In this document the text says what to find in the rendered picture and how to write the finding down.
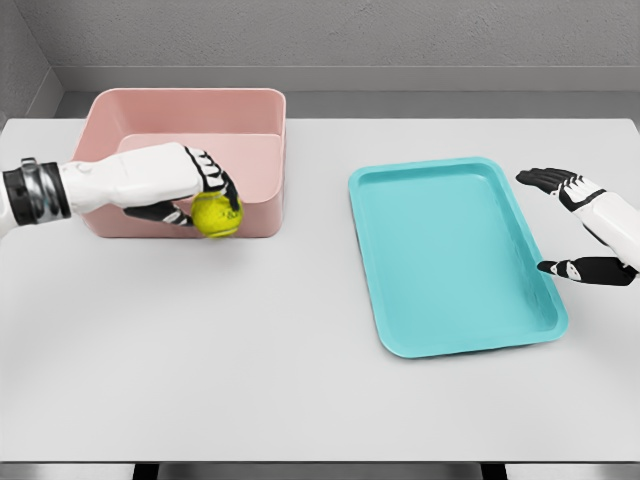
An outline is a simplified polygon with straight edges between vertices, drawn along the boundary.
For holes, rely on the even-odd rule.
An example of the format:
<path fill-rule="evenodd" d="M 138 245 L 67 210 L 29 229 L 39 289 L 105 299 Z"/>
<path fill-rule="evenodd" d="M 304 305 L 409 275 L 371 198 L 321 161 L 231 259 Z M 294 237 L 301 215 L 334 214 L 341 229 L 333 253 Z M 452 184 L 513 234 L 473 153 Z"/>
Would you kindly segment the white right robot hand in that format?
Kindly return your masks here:
<path fill-rule="evenodd" d="M 538 263 L 537 269 L 573 282 L 623 286 L 640 277 L 640 210 L 583 175 L 556 168 L 532 168 L 516 180 L 556 198 L 612 257 L 581 257 Z"/>

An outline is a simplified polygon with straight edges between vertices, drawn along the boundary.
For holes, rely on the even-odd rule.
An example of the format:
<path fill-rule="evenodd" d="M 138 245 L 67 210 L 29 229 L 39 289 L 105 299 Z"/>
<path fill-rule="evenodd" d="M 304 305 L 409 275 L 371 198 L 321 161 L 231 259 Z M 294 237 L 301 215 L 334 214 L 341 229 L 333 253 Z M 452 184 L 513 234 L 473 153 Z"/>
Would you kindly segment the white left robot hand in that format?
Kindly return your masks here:
<path fill-rule="evenodd" d="M 134 205 L 127 216 L 180 227 L 194 226 L 191 203 L 200 193 L 239 198 L 229 174 L 202 149 L 169 142 L 111 155 L 125 169 L 124 197 Z"/>

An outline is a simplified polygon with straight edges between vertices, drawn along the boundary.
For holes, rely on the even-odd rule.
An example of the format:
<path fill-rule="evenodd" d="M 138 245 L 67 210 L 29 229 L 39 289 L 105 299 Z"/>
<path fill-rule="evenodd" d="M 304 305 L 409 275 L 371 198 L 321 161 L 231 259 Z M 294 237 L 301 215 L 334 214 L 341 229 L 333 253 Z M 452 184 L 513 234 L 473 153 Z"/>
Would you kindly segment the yellow-green tennis ball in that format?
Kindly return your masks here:
<path fill-rule="evenodd" d="M 191 203 L 194 227 L 204 236 L 219 238 L 235 234 L 243 220 L 244 209 L 239 198 L 205 192 L 196 195 Z"/>

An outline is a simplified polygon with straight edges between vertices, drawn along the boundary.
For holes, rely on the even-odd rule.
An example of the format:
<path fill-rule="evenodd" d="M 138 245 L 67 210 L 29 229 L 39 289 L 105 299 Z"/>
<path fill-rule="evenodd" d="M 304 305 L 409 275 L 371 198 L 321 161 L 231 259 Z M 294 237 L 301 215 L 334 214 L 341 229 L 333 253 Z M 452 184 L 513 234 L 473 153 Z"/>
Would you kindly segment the pink plastic basket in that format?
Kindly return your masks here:
<path fill-rule="evenodd" d="M 265 238 L 283 221 L 286 100 L 268 88 L 116 88 L 93 102 L 73 158 L 95 162 L 178 142 L 206 151 L 243 203 L 236 235 Z"/>

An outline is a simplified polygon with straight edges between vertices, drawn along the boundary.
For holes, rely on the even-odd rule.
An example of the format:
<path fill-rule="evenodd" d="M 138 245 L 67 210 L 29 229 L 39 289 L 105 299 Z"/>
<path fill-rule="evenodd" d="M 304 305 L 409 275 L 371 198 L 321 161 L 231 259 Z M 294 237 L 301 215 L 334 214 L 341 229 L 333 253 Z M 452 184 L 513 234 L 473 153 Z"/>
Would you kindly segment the blue plastic tray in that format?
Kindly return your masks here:
<path fill-rule="evenodd" d="M 378 337 L 407 359 L 545 343 L 568 314 L 505 173 L 482 157 L 348 182 Z"/>

